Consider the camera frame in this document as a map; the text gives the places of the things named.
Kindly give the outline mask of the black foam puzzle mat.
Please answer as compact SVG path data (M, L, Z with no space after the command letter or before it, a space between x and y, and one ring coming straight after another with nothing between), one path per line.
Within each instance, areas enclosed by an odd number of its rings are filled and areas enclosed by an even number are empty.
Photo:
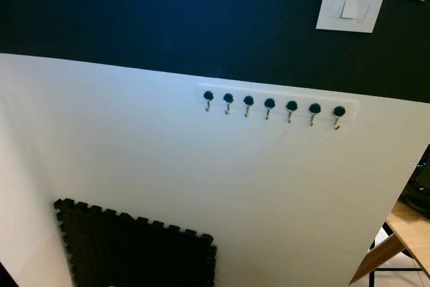
M215 287L212 235L70 198L53 208L74 287Z

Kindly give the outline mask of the wooden table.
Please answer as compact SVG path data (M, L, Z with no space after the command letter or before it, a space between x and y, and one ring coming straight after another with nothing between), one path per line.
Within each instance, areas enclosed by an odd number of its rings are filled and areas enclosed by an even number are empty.
M356 283L374 271L382 271L379 266L405 249L430 278L430 218L398 201L385 223L392 229L392 235L369 249L350 283Z

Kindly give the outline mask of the white key hook rail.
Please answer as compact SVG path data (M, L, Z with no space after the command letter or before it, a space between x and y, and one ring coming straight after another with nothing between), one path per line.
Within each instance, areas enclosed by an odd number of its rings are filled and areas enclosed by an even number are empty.
M298 109L292 115L292 123L288 124L306 124L309 125L310 113L309 105L319 103L320 113L314 118L314 126L329 125L333 127L335 117L332 111L336 106L344 106L347 110L346 115L340 120L340 125L357 118L359 113L359 102L344 97L332 97L325 95L310 95L295 93L295 91L277 91L270 89L254 89L249 87L237 87L236 85L217 85L213 83L199 83L196 89L197 99L202 102L206 108L206 100L203 94L205 91L212 91L214 99L211 102L211 112L224 112L226 105L223 100L225 93L234 95L234 102L231 104L230 114L239 115L245 118L245 104L243 99L246 95L252 95L255 99L255 105L251 107L248 119L266 120L266 107L264 102L268 97L273 97L277 105L271 110L269 120L280 120L288 123L288 110L286 103L295 101L298 103Z

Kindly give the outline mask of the black metal leg frame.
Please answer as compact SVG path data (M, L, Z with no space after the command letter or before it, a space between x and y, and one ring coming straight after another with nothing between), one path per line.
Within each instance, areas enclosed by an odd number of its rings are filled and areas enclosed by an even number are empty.
M387 224L383 225L383 229L381 229L381 232L385 232L385 238L395 235L393 229L391 229ZM370 244L368 252L374 250L375 246L377 246L378 242L381 242L381 240L384 239L379 237L375 238L374 242ZM412 260L414 265L405 266L405 268L403 266L397 265L381 265L380 268L377 268L371 274L368 274L368 287L377 287L377 278L379 278L382 274L405 274L406 272L415 272L416 274L423 274L423 270L415 261L415 258L411 252L405 249L402 252L396 254L396 257L399 258L400 256L408 257L410 260Z

